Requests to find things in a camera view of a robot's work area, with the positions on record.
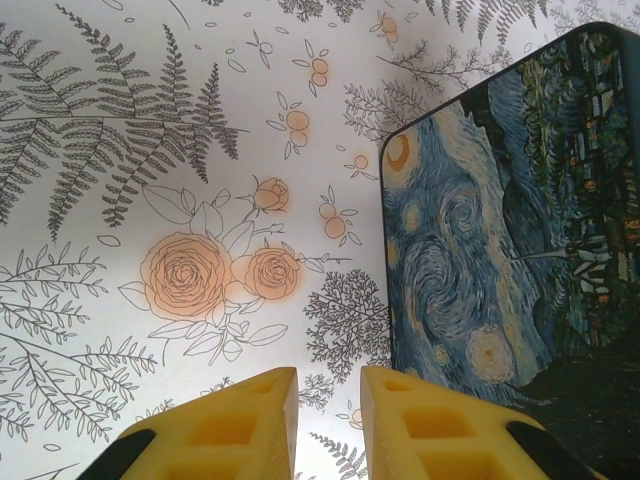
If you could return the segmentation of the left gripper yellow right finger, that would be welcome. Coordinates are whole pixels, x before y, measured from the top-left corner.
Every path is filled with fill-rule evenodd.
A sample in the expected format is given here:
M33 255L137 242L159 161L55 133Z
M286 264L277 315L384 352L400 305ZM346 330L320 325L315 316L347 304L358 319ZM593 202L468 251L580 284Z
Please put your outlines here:
M412 375L364 367L371 479L599 479L539 422Z

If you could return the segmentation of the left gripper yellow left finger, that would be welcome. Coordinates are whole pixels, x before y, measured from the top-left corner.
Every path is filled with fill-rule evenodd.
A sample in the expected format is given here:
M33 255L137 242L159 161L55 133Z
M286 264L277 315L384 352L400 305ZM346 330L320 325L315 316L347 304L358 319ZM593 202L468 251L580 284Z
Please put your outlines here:
M298 377L275 368L139 421L85 479L291 479Z

